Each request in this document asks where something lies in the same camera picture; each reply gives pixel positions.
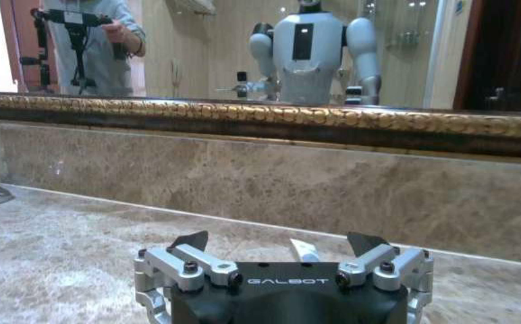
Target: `door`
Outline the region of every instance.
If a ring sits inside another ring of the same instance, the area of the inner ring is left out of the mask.
[[[34,21],[29,14],[37,8],[40,0],[0,0],[4,36],[9,55],[12,78],[18,80],[21,90],[37,89],[40,86],[40,68],[37,65],[21,66],[21,57],[37,57],[37,36]],[[57,92],[56,65],[53,60],[53,43],[48,35],[48,64],[50,71],[49,88]]]
[[[455,109],[521,111],[521,0],[475,0]]]

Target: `vanity counter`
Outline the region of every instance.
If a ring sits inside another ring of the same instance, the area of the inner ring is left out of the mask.
[[[293,261],[289,238],[323,261],[347,240],[106,200],[5,186],[0,205],[0,323],[141,323],[132,259],[140,248],[209,231],[206,251],[235,261]],[[433,252],[433,301],[423,323],[521,323],[521,263]]]

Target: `person's hand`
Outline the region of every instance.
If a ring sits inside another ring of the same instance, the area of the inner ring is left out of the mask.
[[[110,43],[124,43],[125,27],[117,20],[113,20],[110,24],[101,25],[101,29],[104,29]]]

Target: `screw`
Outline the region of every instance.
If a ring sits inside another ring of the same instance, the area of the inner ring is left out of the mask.
[[[336,286],[339,286],[340,289],[348,288],[349,285],[349,278],[347,274],[341,271],[336,273],[333,276],[333,282],[336,282]]]
[[[380,264],[380,271],[384,273],[395,272],[395,265],[392,264],[392,262],[383,261]]]
[[[243,275],[237,272],[231,273],[228,276],[228,289],[236,289],[243,283]]]
[[[192,275],[197,271],[197,264],[193,261],[184,262],[184,273]]]

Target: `beige marble wall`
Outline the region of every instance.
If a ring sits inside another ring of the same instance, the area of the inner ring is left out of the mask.
[[[0,124],[0,182],[521,260],[521,165]]]

